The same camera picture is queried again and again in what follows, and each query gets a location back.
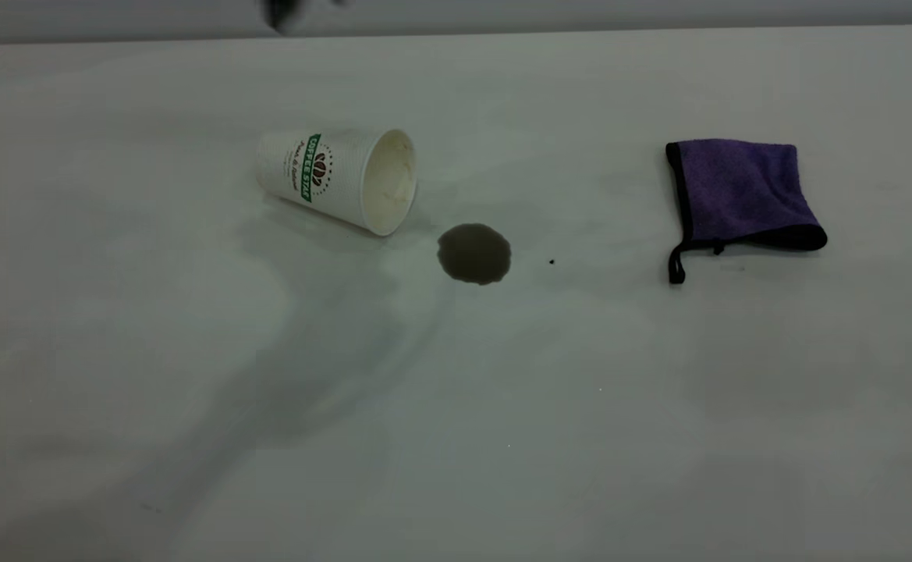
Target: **microfiber towel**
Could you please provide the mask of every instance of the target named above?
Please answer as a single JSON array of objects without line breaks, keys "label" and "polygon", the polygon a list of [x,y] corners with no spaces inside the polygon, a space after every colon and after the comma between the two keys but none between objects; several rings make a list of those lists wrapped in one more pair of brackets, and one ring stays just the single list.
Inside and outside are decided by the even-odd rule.
[{"label": "microfiber towel", "polygon": [[684,282],[681,252],[734,242],[818,250],[827,235],[802,196],[795,147],[734,140],[667,145],[681,212],[681,243],[670,253],[671,283]]}]

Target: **small dark spot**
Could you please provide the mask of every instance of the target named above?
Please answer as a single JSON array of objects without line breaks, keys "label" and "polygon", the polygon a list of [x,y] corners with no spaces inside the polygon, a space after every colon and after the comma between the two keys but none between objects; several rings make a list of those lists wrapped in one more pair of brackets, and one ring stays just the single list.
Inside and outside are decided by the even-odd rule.
[{"label": "small dark spot", "polygon": [[438,238],[438,262],[449,277],[487,285],[512,267],[512,245],[485,224],[460,224]]}]

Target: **liquid stain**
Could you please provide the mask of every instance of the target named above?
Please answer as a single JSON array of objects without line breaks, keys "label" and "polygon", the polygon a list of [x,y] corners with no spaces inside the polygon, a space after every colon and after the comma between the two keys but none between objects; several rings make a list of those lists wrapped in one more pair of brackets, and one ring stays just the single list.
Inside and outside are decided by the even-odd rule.
[{"label": "liquid stain", "polygon": [[453,279],[496,283],[512,267],[512,245],[485,224],[460,224],[438,238],[438,263]]}]

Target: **white paper cup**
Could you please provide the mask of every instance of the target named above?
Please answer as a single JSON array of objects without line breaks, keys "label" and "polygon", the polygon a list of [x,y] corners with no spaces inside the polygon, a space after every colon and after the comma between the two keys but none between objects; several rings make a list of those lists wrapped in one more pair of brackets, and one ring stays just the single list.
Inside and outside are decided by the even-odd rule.
[{"label": "white paper cup", "polygon": [[402,223],[417,185],[413,143],[399,129],[267,134],[255,176],[271,194],[380,236]]}]

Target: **table surface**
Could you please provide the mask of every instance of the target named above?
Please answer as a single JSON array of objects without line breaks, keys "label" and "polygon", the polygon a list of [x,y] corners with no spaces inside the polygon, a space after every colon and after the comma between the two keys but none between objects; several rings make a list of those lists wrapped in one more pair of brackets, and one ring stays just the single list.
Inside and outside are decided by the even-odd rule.
[{"label": "table surface", "polygon": [[[415,139],[394,236],[258,188],[301,124]],[[826,248],[667,284],[703,137]],[[775,555],[912,560],[912,27],[0,46],[0,560]]]}]

